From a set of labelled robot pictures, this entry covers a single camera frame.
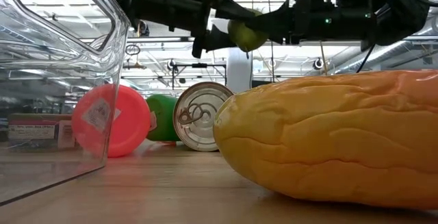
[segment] wooden table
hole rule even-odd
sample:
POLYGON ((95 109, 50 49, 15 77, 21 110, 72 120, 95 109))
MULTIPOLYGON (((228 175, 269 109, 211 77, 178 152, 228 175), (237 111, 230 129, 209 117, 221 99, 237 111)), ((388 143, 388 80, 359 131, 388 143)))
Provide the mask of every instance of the wooden table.
POLYGON ((434 212, 297 201, 254 185, 219 153, 144 145, 81 179, 0 208, 0 223, 438 223, 434 212))
POLYGON ((0 143, 0 202, 100 168, 101 159, 81 149, 11 152, 0 143))

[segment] can lid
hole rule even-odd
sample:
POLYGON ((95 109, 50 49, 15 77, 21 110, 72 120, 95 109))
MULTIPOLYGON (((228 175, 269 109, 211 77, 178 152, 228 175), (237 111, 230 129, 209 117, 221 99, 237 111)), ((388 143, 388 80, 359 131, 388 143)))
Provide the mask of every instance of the can lid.
POLYGON ((222 84, 203 82, 184 91, 173 111, 173 126, 181 141, 197 151, 216 151, 216 112, 233 93, 222 84))

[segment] red lid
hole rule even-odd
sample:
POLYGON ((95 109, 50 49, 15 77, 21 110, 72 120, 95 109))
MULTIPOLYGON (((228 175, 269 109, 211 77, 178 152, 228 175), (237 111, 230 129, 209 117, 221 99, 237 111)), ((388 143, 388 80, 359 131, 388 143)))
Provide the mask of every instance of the red lid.
MULTIPOLYGON (((87 151, 102 155, 114 105, 115 85, 105 84, 87 92, 77 103, 72 129, 77 142, 87 151)), ((119 86, 108 157, 127 155, 146 138, 151 126, 149 107, 135 90, 119 86)))

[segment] bread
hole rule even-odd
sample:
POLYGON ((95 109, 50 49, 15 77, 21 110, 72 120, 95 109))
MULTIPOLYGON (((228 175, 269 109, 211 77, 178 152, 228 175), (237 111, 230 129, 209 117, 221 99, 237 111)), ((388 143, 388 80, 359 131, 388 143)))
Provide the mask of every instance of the bread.
POLYGON ((240 175, 297 199, 438 209, 438 71, 301 77, 231 97, 214 137, 240 175))

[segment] label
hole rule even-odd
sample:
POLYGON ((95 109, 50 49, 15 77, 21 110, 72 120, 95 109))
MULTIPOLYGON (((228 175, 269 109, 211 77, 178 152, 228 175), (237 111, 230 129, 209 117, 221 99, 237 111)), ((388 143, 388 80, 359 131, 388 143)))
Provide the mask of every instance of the label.
POLYGON ((151 128, 149 131, 153 131, 155 128, 157 128, 157 116, 155 112, 151 112, 151 128))
POLYGON ((10 125, 9 139, 54 139, 55 125, 10 125))
POLYGON ((120 111, 118 108, 116 108, 116 112, 115 112, 115 114, 114 114, 114 119, 113 119, 113 121, 115 121, 115 120, 117 119, 117 117, 120 115, 121 112, 122 112, 122 111, 120 111))
POLYGON ((71 121, 60 121, 57 133, 57 147, 59 149, 75 147, 75 138, 71 129, 71 121))
POLYGON ((82 115, 82 120, 103 132, 110 117, 110 105, 103 98, 95 101, 90 109, 82 115))

